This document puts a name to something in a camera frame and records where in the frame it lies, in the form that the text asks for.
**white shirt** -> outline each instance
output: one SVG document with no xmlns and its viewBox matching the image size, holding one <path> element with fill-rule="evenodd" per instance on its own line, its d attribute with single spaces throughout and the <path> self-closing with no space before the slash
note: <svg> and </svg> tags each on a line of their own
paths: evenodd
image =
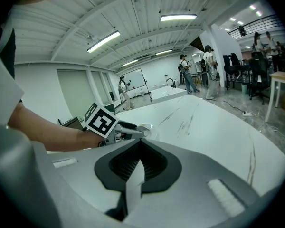
<svg viewBox="0 0 285 228">
<path fill-rule="evenodd" d="M 203 59 L 207 62 L 208 64 L 208 69 L 212 75 L 212 80 L 213 80 L 213 77 L 216 76 L 218 74 L 217 70 L 214 68 L 214 66 L 212 65 L 211 63 L 211 57 L 213 57 L 213 54 L 211 52 L 205 52 L 204 53 L 204 56 L 203 56 Z"/>
<path fill-rule="evenodd" d="M 261 40 L 256 40 L 256 41 L 257 41 L 256 42 L 257 44 L 255 45 L 256 51 L 261 51 L 263 49 Z"/>
<path fill-rule="evenodd" d="M 181 59 L 180 63 L 182 64 L 182 66 L 184 67 L 184 69 L 185 69 L 185 67 L 188 67 L 188 64 L 187 64 L 186 60 L 182 60 L 182 59 Z M 185 69 L 185 74 L 191 74 L 190 71 L 189 71 L 189 68 L 188 68 L 188 69 Z"/>
<path fill-rule="evenodd" d="M 276 56 L 279 54 L 278 50 L 276 49 L 276 43 L 275 41 L 271 38 L 271 39 L 268 39 L 268 44 L 269 44 L 269 47 L 271 49 L 271 52 L 270 54 L 273 55 L 273 56 Z"/>
<path fill-rule="evenodd" d="M 120 87 L 121 87 L 123 93 L 125 93 L 125 92 L 127 91 L 127 87 L 126 87 L 124 81 L 122 81 L 122 82 L 120 83 Z"/>
</svg>

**fluorescent light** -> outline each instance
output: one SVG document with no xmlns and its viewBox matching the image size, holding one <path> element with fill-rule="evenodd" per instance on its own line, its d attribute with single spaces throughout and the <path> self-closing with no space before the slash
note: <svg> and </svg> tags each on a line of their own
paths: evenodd
<svg viewBox="0 0 285 228">
<path fill-rule="evenodd" d="M 168 51 L 162 51 L 162 52 L 155 53 L 155 55 L 157 56 L 157 55 L 159 55 L 159 54 L 163 54 L 163 53 L 171 52 L 171 51 L 172 51 L 172 49 L 171 49 L 171 50 L 168 50 Z"/>
<path fill-rule="evenodd" d="M 126 64 L 122 65 L 122 67 L 128 66 L 129 64 L 132 64 L 132 63 L 136 63 L 137 61 L 138 61 L 138 59 L 137 59 L 137 60 L 134 60 L 134 61 L 132 61 L 132 62 L 126 63 Z"/>
<path fill-rule="evenodd" d="M 161 21 L 168 21 L 174 19 L 195 19 L 196 14 L 172 14 L 161 16 Z"/>
<path fill-rule="evenodd" d="M 108 35 L 107 37 L 103 38 L 102 40 L 98 41 L 96 44 L 91 46 L 87 52 L 91 53 L 95 51 L 97 48 L 101 47 L 103 44 L 107 43 L 108 41 L 120 36 L 120 33 L 118 31 L 115 31 L 114 33 Z"/>
</svg>

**office chair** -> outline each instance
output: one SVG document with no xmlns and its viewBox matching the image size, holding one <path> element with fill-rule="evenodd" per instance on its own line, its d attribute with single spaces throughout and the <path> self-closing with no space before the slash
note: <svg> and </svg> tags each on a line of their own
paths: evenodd
<svg viewBox="0 0 285 228">
<path fill-rule="evenodd" d="M 257 57 L 253 58 L 249 61 L 252 71 L 252 83 L 251 83 L 251 97 L 259 96 L 262 99 L 262 105 L 264 105 L 264 98 L 268 98 L 268 96 L 262 93 L 263 90 L 269 87 L 269 80 L 268 80 L 268 68 L 269 64 L 266 58 Z M 261 76 L 261 82 L 258 82 L 258 76 Z"/>
</svg>

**white table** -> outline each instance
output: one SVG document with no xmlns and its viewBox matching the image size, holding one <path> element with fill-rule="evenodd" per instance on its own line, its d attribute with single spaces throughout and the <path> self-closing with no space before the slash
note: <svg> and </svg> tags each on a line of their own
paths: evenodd
<svg viewBox="0 0 285 228">
<path fill-rule="evenodd" d="M 267 114 L 265 117 L 266 123 L 268 122 L 272 103 L 273 103 L 274 97 L 275 97 L 276 82 L 278 82 L 277 83 L 278 90 L 277 90 L 277 96 L 276 96 L 276 102 L 275 102 L 276 107 L 279 104 L 279 98 L 280 98 L 280 92 L 281 92 L 281 83 L 285 84 L 285 72 L 276 72 L 274 74 L 271 74 L 270 76 L 271 76 L 271 93 L 270 93 L 269 106 L 268 106 Z"/>
<path fill-rule="evenodd" d="M 178 98 L 187 94 L 186 90 L 166 86 L 151 91 L 152 104 Z"/>
<path fill-rule="evenodd" d="M 205 154 L 264 195 L 285 177 L 285 156 L 271 141 L 233 114 L 193 95 L 117 114 L 152 124 L 159 141 Z"/>
</svg>

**floor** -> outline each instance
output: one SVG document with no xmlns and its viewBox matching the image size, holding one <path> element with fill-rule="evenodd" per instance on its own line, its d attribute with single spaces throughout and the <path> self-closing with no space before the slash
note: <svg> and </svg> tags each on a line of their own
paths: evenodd
<svg viewBox="0 0 285 228">
<path fill-rule="evenodd" d="M 180 85 L 179 88 L 185 89 L 185 85 Z M 194 96 L 205 99 L 206 88 L 198 85 L 200 93 L 192 93 Z M 282 85 L 281 95 L 285 91 L 285 85 Z M 278 107 L 272 107 L 271 114 L 268 123 L 264 122 L 264 118 L 267 112 L 269 100 L 265 99 L 265 104 L 262 105 L 262 101 L 259 97 L 254 97 L 251 101 L 248 95 L 242 94 L 241 90 L 230 89 L 219 87 L 219 82 L 217 82 L 217 92 L 218 95 L 214 100 L 226 101 L 233 107 L 238 107 L 245 112 L 254 113 L 254 116 L 243 116 L 242 112 L 236 108 L 232 108 L 226 102 L 218 102 L 210 100 L 211 103 L 217 105 L 226 111 L 232 113 L 233 115 L 241 118 L 243 121 L 247 122 L 254 128 L 256 128 L 260 133 L 266 136 L 271 142 L 273 142 L 284 154 L 285 154 L 285 110 Z M 266 95 L 270 95 L 270 89 L 265 92 Z M 151 105 L 151 101 L 148 95 L 139 96 L 131 99 L 134 103 L 135 108 L 144 107 Z M 116 112 L 124 111 L 125 103 L 116 108 Z"/>
</svg>

